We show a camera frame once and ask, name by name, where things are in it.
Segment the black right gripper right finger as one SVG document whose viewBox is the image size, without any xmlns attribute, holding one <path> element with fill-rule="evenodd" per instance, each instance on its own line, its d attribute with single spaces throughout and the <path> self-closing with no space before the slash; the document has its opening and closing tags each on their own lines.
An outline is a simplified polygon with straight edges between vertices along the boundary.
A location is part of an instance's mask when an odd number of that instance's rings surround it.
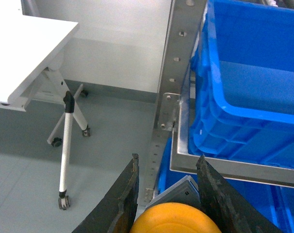
<svg viewBox="0 0 294 233">
<path fill-rule="evenodd" d="M 224 177 L 200 156 L 196 163 L 203 212 L 223 233 L 280 233 Z"/>
</svg>

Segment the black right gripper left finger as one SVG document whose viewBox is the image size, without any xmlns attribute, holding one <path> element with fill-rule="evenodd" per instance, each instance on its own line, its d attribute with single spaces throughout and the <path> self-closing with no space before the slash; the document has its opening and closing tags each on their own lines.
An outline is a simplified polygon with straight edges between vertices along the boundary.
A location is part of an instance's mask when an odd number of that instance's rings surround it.
<svg viewBox="0 0 294 233">
<path fill-rule="evenodd" d="M 138 194 L 139 155 L 134 153 L 103 199 L 73 232 L 130 232 L 136 217 Z"/>
</svg>

